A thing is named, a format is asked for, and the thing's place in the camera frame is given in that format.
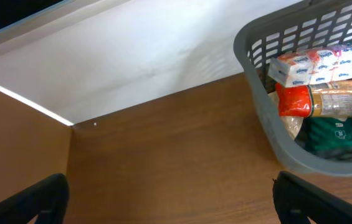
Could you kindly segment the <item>beige paper pouch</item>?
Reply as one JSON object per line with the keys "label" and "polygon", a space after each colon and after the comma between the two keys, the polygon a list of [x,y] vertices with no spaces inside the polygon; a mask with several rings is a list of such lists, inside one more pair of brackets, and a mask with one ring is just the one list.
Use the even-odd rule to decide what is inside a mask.
{"label": "beige paper pouch", "polygon": [[[275,107],[278,108],[279,97],[277,92],[273,91],[269,93],[268,97],[270,98],[271,102],[275,105]],[[285,126],[288,135],[292,139],[296,139],[302,127],[303,118],[298,116],[281,116],[280,119],[283,125]]]}

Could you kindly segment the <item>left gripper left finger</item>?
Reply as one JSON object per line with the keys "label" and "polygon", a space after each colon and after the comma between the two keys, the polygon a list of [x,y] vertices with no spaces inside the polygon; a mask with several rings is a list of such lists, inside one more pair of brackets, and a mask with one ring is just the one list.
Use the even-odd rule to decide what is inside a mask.
{"label": "left gripper left finger", "polygon": [[53,174],[0,202],[0,223],[62,224],[68,201],[66,176]]}

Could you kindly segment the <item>green coffee sachet bag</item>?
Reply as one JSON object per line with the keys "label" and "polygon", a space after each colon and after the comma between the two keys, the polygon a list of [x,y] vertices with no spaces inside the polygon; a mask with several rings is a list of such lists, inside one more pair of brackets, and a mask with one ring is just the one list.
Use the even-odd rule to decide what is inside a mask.
{"label": "green coffee sachet bag", "polygon": [[352,159],[352,118],[306,118],[296,141],[323,159]]}

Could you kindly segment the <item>orange spaghetti packet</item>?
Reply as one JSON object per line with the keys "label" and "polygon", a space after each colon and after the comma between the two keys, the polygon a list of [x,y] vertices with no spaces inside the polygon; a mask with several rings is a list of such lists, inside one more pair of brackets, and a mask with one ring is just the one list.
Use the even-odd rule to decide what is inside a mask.
{"label": "orange spaghetti packet", "polygon": [[280,116],[352,117],[352,80],[286,88],[275,85]]}

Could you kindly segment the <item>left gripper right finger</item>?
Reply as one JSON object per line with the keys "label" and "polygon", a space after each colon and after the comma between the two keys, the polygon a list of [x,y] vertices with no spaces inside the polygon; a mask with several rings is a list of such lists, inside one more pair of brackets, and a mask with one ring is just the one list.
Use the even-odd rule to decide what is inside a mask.
{"label": "left gripper right finger", "polygon": [[279,172],[272,194],[281,224],[352,224],[352,204],[290,172]]}

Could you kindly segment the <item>tissue multipack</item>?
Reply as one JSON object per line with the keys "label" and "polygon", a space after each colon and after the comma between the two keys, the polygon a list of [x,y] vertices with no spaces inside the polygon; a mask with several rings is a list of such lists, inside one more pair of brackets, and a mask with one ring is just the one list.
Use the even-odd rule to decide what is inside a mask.
{"label": "tissue multipack", "polygon": [[267,75],[287,88],[352,79],[352,44],[336,44],[272,58]]}

